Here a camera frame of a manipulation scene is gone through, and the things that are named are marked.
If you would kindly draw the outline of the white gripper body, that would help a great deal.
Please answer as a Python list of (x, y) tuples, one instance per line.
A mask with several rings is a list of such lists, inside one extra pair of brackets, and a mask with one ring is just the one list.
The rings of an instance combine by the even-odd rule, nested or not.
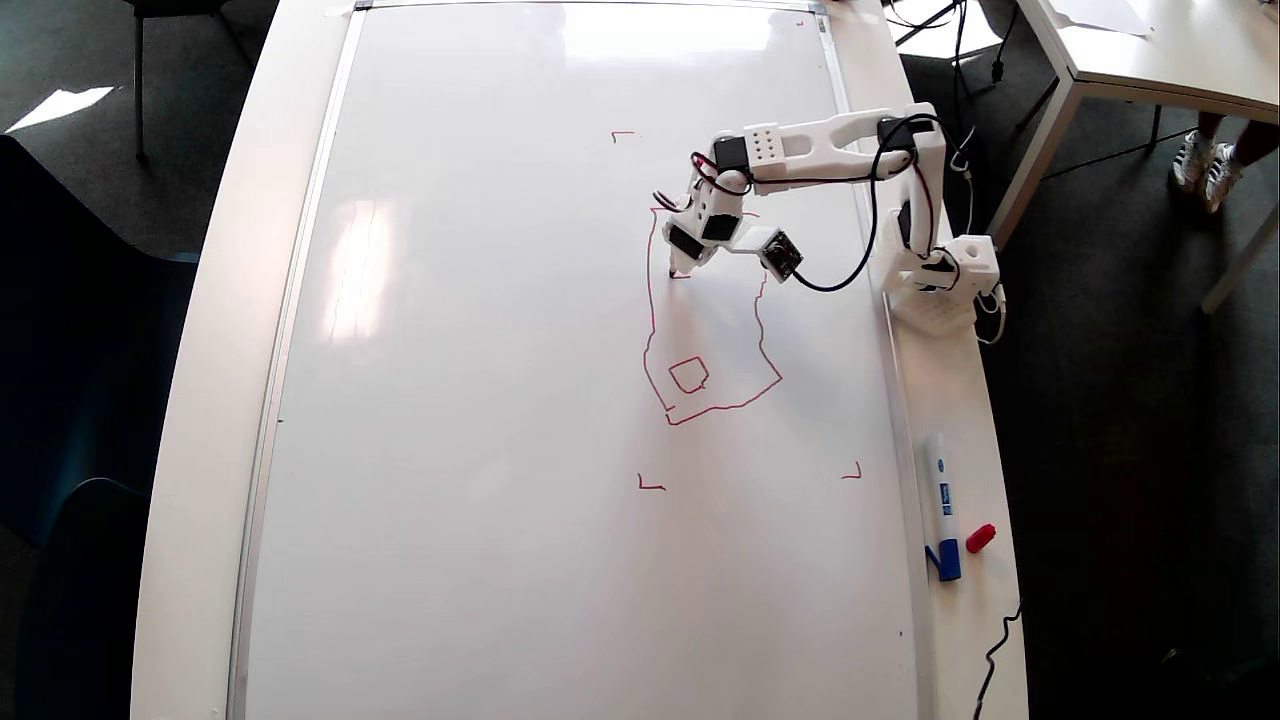
[(730, 243), (742, 219), (746, 176), (694, 176), (678, 200), (666, 196), (666, 242), (687, 258), (710, 258)]

